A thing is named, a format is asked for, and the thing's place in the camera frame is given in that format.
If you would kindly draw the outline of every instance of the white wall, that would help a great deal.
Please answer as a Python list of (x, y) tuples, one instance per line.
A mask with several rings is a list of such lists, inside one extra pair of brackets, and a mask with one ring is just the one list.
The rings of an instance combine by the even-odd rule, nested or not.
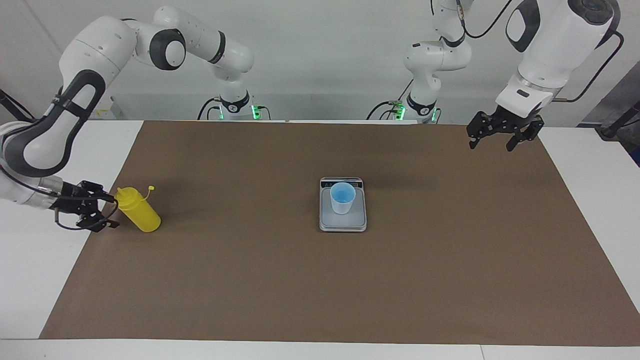
[[(375, 104), (397, 97), (410, 80), (402, 63), (406, 48), (436, 40), (427, 0), (4, 0), (0, 86), (42, 111), (61, 81), (56, 49), (64, 49), (101, 15), (150, 21), (164, 4), (182, 7), (254, 49), (257, 60), (248, 85), (257, 102), (279, 119), (364, 118)], [(477, 0), (467, 17), (470, 31), (484, 29), (503, 4)], [(581, 102), (545, 108), (547, 124), (578, 124), (640, 60), (640, 37), (634, 36), (640, 4), (620, 0), (620, 6), (625, 47)], [(495, 96), (520, 61), (504, 36), (506, 20), (486, 37), (470, 40), (474, 59), (467, 69), (440, 76), (443, 122), (464, 124), (478, 110), (495, 109)], [(579, 93), (613, 48), (611, 40), (598, 49), (562, 94)], [(111, 91), (131, 119), (193, 119), (216, 94), (216, 83), (207, 64), (189, 56), (175, 72), (132, 61)]]

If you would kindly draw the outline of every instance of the digital scale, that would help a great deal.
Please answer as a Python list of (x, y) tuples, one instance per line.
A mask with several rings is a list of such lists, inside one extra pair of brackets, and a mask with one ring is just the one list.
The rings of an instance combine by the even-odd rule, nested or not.
[[(331, 207), (331, 187), (349, 183), (356, 190), (356, 199), (348, 213), (336, 214)], [(367, 207), (364, 183), (359, 177), (323, 177), (320, 179), (320, 229), (328, 233), (362, 233), (367, 229)]]

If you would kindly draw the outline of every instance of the yellow bottle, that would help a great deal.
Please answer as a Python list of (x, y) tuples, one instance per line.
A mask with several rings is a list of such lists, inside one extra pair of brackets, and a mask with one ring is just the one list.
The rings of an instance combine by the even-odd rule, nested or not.
[[(149, 193), (154, 190), (149, 186)], [(118, 209), (127, 215), (136, 226), (145, 233), (151, 233), (160, 227), (160, 216), (147, 202), (147, 197), (135, 188), (118, 188), (118, 193), (114, 196), (118, 201)]]

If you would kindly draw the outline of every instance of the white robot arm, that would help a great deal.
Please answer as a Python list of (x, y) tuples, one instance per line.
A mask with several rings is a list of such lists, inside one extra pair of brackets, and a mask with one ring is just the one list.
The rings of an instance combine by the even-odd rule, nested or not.
[[(78, 214), (83, 229), (116, 226), (98, 210), (97, 200), (114, 202), (102, 186), (71, 185), (53, 175), (67, 164), (76, 134), (129, 59), (175, 70), (186, 52), (227, 72), (221, 97), (237, 103), (240, 74), (253, 66), (253, 53), (192, 15), (165, 6), (153, 24), (103, 16), (85, 27), (60, 58), (63, 86), (42, 118), (0, 126), (0, 199)], [(243, 89), (241, 100), (245, 96)]]
[(538, 0), (524, 0), (511, 14), (507, 36), (524, 53), (495, 113), (479, 112), (467, 126), (470, 146), (494, 133), (513, 133), (507, 150), (536, 138), (544, 121), (538, 115), (569, 81), (571, 73), (616, 31), (616, 0), (557, 0), (541, 12)]
[[(465, 11), (472, 3), (461, 0)], [(430, 119), (441, 87), (434, 73), (464, 69), (471, 61), (472, 51), (465, 41), (456, 0), (438, 0), (433, 27), (440, 39), (413, 44), (404, 57), (404, 66), (413, 74), (411, 92), (403, 101), (406, 119)]]

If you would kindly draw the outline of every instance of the brown mat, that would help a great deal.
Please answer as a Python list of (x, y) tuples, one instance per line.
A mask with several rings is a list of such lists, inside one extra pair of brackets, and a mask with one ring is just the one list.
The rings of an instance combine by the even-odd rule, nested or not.
[[(163, 224), (91, 235), (41, 338), (640, 345), (542, 144), (507, 139), (146, 122), (116, 184), (155, 185)], [(323, 176), (364, 179), (366, 233), (319, 230)]]

